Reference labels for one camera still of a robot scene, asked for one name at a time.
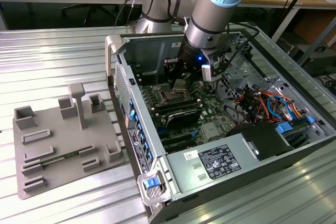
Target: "motherboard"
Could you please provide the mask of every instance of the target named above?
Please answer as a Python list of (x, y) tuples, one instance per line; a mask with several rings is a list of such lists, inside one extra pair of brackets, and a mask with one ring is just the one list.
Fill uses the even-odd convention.
[(168, 83), (140, 86), (160, 140), (168, 153), (226, 136), (236, 122), (213, 87), (194, 82), (189, 89)]

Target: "blue connector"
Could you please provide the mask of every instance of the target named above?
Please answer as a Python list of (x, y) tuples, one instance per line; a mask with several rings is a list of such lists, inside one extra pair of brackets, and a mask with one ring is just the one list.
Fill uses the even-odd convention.
[(151, 152), (148, 152), (147, 157), (148, 157), (148, 161), (149, 161), (149, 162), (152, 162), (152, 161), (153, 161), (153, 155), (152, 155)]
[(315, 122), (315, 119), (314, 119), (311, 115), (309, 115), (309, 116), (307, 116), (307, 121), (308, 121), (310, 124), (312, 124), (312, 123)]
[(159, 178), (154, 177), (154, 178), (149, 178), (145, 180), (144, 184), (145, 184), (146, 189), (148, 190), (148, 189), (159, 186), (160, 181), (159, 181)]
[(135, 116), (135, 110), (131, 110), (131, 113), (130, 113), (130, 120), (133, 120), (133, 119), (134, 119), (134, 116)]
[(276, 130), (282, 134), (284, 132), (287, 132), (287, 131), (291, 131), (293, 129), (293, 127), (288, 123), (288, 122), (285, 122), (285, 123), (279, 123), (278, 126), (276, 127)]
[(140, 140), (141, 140), (141, 143), (142, 143), (142, 144), (143, 144), (144, 141), (146, 140), (145, 134), (143, 134), (143, 132), (141, 132), (141, 134), (140, 134)]
[(143, 145), (143, 151), (146, 153), (147, 150), (149, 150), (149, 146), (148, 146), (148, 143), (145, 142)]

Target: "metal table surface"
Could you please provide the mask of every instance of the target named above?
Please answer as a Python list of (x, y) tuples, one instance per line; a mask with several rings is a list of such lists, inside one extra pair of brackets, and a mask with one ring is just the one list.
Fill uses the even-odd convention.
[[(26, 200), (16, 195), (14, 108), (28, 104), (33, 110), (55, 107), (57, 99), (68, 94), (67, 84), (81, 81), (87, 94), (100, 93), (120, 133), (105, 81), (104, 39), (107, 35), (129, 32), (123, 27), (104, 27), (0, 34), (1, 223), (148, 223), (129, 162)], [(296, 73), (281, 49), (265, 34), (261, 33), (258, 40), (275, 50), (274, 57), (285, 61), (290, 71)], [(272, 75), (272, 69), (263, 69), (267, 66), (262, 64), (260, 61), (258, 67)], [(308, 78), (311, 89), (316, 88), (309, 77), (297, 78), (302, 83)], [(314, 96), (321, 97), (318, 90)], [(323, 94), (322, 97), (321, 103), (336, 116), (332, 112), (334, 102)], [(123, 146), (122, 137), (118, 138)], [(286, 170), (167, 223), (336, 223), (335, 181), (336, 142)]]

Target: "chair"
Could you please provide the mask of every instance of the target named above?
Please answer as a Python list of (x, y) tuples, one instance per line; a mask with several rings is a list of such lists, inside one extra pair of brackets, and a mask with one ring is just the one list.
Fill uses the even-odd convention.
[[(62, 8), (62, 17), (67, 17), (67, 11), (68, 10), (86, 8), (86, 7), (89, 7), (89, 11), (88, 11), (88, 13), (86, 15), (86, 18), (84, 20), (84, 26), (89, 25), (89, 21), (90, 21), (92, 13), (96, 13), (97, 10), (100, 10), (100, 11), (106, 13), (110, 17), (117, 18), (116, 14), (114, 14), (113, 12), (104, 8), (102, 4), (76, 4), (76, 5), (70, 5), (70, 6), (67, 6), (67, 7), (63, 7)], [(119, 9), (119, 7), (117, 5), (114, 5), (114, 10), (116, 12), (118, 11), (118, 9)]]

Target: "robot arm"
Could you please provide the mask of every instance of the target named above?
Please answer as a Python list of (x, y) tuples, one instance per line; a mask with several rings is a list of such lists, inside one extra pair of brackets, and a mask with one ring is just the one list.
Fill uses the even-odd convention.
[[(136, 27), (137, 33), (157, 33), (171, 30), (167, 11), (167, 0), (143, 0), (141, 19)], [(180, 78), (188, 72), (194, 80), (202, 75), (201, 67), (210, 63), (209, 54), (204, 50), (218, 45), (219, 38), (228, 24), (235, 7), (241, 0), (171, 0), (171, 16), (191, 16), (185, 29), (180, 51), (174, 61), (165, 62), (166, 74), (172, 79)]]

